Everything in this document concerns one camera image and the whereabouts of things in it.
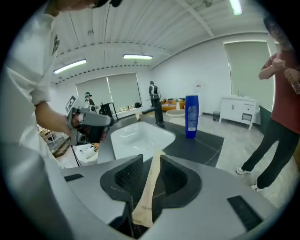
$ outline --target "black pants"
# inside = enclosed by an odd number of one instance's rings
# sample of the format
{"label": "black pants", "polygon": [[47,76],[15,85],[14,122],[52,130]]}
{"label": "black pants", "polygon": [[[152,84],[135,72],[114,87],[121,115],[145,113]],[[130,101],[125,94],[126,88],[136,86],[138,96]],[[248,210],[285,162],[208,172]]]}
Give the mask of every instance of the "black pants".
{"label": "black pants", "polygon": [[260,189],[266,188],[279,175],[283,167],[291,159],[298,145],[300,135],[282,126],[280,123],[270,120],[262,143],[255,150],[252,156],[244,163],[244,171],[253,170],[254,166],[262,159],[270,147],[278,140],[278,146],[273,160],[266,170],[258,177],[257,186]]}

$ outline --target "shoe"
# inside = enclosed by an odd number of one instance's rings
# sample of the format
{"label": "shoe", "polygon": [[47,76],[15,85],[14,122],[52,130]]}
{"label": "shoe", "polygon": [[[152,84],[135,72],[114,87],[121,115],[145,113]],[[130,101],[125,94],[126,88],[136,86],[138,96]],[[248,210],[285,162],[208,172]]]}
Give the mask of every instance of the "shoe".
{"label": "shoe", "polygon": [[256,184],[253,184],[253,185],[251,185],[251,188],[252,188],[254,191],[256,191],[256,192],[260,192],[260,191],[262,191],[262,189],[258,188],[258,186],[257,186],[257,183],[256,183]]}
{"label": "shoe", "polygon": [[243,174],[246,174],[246,173],[251,173],[249,171],[244,171],[241,167],[238,167],[237,169],[235,169],[235,171],[239,175],[243,175]]}

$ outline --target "white ceiling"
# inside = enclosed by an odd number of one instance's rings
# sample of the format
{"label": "white ceiling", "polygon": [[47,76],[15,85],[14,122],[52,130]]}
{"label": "white ceiling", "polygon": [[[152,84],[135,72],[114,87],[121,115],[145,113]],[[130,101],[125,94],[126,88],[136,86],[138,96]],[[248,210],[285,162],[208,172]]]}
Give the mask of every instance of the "white ceiling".
{"label": "white ceiling", "polygon": [[[240,0],[243,14],[234,15],[229,0],[124,0],[118,8],[62,13],[56,19],[59,54],[54,69],[77,60],[87,64],[53,74],[52,81],[104,68],[153,68],[202,41],[242,32],[265,32],[263,12],[253,0]],[[153,55],[152,60],[125,60],[125,53]]]}

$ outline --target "blue bottle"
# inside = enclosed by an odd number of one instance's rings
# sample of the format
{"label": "blue bottle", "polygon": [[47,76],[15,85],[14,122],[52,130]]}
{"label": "blue bottle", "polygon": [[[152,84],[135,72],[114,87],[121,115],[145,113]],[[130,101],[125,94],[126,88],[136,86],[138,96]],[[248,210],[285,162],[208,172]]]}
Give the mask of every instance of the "blue bottle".
{"label": "blue bottle", "polygon": [[195,138],[199,117],[198,95],[186,96],[186,137]]}

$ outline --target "black cap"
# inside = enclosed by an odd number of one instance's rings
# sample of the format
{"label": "black cap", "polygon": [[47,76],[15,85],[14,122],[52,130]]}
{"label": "black cap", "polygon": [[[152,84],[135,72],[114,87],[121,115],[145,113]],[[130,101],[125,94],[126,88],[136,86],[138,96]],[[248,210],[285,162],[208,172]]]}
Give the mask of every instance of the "black cap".
{"label": "black cap", "polygon": [[[107,3],[109,0],[99,0],[98,4],[94,8],[102,7],[105,3]],[[118,7],[123,0],[111,0],[109,3],[114,7]]]}

